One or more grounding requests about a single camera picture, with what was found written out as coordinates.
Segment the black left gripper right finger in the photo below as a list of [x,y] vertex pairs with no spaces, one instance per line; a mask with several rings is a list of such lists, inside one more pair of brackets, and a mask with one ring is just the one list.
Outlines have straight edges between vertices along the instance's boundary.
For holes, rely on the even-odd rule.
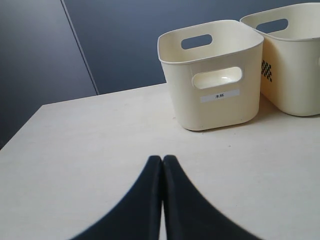
[[251,240],[253,235],[211,205],[174,155],[163,158],[164,217],[168,240]]

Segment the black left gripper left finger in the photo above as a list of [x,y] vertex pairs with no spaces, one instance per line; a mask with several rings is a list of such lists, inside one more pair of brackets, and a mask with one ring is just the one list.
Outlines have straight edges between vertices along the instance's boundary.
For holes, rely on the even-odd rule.
[[73,240],[158,240],[163,200],[163,162],[148,157],[124,197]]

